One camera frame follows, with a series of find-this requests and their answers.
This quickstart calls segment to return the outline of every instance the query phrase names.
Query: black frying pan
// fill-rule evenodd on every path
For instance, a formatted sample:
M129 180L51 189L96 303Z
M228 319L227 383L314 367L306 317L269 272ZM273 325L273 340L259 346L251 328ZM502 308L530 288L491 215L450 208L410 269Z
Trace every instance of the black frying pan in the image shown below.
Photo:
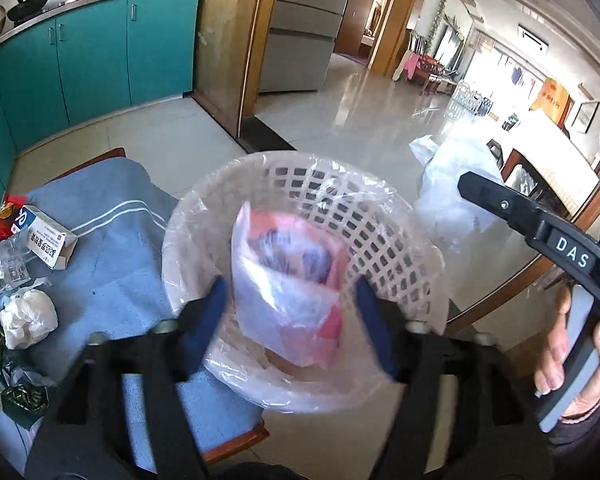
M49 0L17 0L17 1L18 1L18 4L15 7L11 7L11 9L9 9L7 11L7 17L12 22L19 22L20 20L24 20L25 18L31 16L32 14L35 14L36 12L41 10L42 7L44 7L45 4Z

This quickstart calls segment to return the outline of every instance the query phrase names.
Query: blue tablecloth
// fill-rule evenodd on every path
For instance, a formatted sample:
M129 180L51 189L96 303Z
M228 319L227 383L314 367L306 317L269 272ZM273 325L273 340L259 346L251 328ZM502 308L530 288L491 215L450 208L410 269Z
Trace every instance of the blue tablecloth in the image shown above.
M33 362L61 381L93 332L122 338L146 332L173 317L160 268L162 239L177 200L155 187L142 166L126 158L105 160L46 184L28 203L78 235L67 270L50 270L32 257L32 278L58 312L58 328L30 348ZM180 384L180 397L202 451L239 436L260 420L262 409L239 397L202 369ZM144 424L139 377L125 378L126 413L136 463L153 469ZM16 468L24 466L27 439L0 415L0 447Z

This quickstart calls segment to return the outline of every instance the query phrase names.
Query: hanging plant vine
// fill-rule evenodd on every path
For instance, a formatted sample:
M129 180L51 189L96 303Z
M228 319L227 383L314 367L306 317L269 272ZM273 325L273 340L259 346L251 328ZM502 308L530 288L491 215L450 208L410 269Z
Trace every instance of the hanging plant vine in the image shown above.
M425 42L425 51L428 54L431 54L431 49L433 47L433 39L436 37L436 33L438 31L438 27L440 26L440 22L445 15L445 7L447 0L440 0L438 4L438 10L436 10L436 15L433 18L433 23L431 24L431 30L429 31L429 35L427 36L427 41Z

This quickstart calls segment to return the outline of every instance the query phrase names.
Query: screw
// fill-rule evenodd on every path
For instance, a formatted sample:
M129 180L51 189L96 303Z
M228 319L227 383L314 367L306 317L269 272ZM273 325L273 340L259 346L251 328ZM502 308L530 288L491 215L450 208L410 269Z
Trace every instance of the screw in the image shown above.
M496 338L488 332L479 332L475 335L474 341L480 346L495 346Z
M100 346L109 340L104 332L94 332L89 336L87 345L89 346Z
M151 329L154 334L168 334L178 329L178 322L175 319L164 319Z
M410 321L407 323L406 328L412 334L428 334L431 332L431 327L424 321Z

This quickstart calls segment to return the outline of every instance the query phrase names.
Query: air conditioner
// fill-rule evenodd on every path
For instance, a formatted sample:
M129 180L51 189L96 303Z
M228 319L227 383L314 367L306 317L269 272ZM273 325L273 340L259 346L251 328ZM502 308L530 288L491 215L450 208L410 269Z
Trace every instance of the air conditioner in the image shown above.
M546 54L546 51L549 50L549 44L546 41L541 40L522 25L518 25L518 36L522 41L522 46L530 52Z

